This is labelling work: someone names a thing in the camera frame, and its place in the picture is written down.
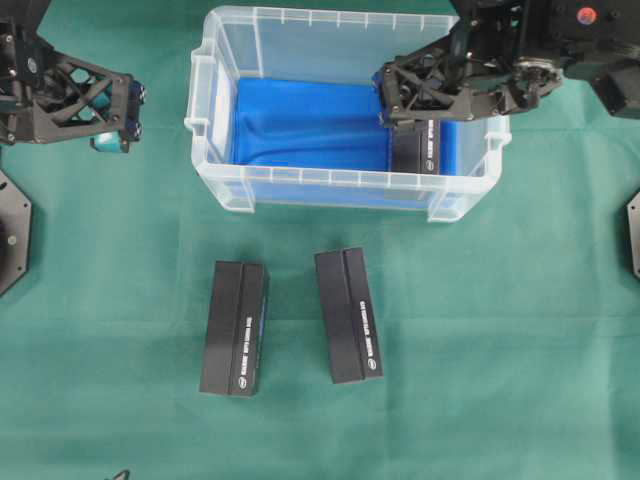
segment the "green tablecloth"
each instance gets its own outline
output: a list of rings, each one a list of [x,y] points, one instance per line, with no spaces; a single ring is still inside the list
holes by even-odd
[[[35,218],[31,270],[0,300],[0,477],[638,478],[640,283],[622,207],[640,188],[640,123],[568,82],[513,118],[500,183],[451,226],[230,214],[194,173],[182,126],[189,52],[215,6],[58,0],[43,23],[59,50],[135,73],[150,96],[129,156],[84,140],[3,149]],[[333,386],[313,254],[358,245],[386,376]],[[198,393],[216,259],[271,273],[248,401]]]

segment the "blue fabric lining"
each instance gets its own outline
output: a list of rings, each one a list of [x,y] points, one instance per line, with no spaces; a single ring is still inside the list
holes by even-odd
[[[379,112],[370,86],[242,78],[233,163],[389,171],[390,131],[380,126]],[[453,127],[443,128],[443,170],[449,174],[455,162],[444,157],[455,155]],[[445,146],[452,138],[453,148]]]

